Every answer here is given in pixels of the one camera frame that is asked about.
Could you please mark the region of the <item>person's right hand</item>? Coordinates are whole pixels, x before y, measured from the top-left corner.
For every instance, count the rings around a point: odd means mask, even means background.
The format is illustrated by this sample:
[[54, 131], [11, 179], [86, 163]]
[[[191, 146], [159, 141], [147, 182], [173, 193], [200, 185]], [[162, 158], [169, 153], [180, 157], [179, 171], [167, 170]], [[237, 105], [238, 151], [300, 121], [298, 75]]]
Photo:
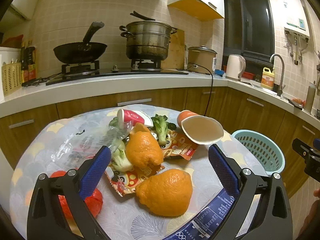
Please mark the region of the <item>person's right hand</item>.
[[311, 220], [314, 218], [314, 216], [317, 213], [317, 206], [319, 205], [319, 191], [320, 189], [317, 189], [313, 192], [313, 196], [318, 198], [311, 206], [310, 212], [309, 214], [306, 216], [305, 220], [304, 220], [304, 224], [300, 229], [299, 235], [306, 230], [306, 228], [308, 227], [308, 224], [311, 222]]

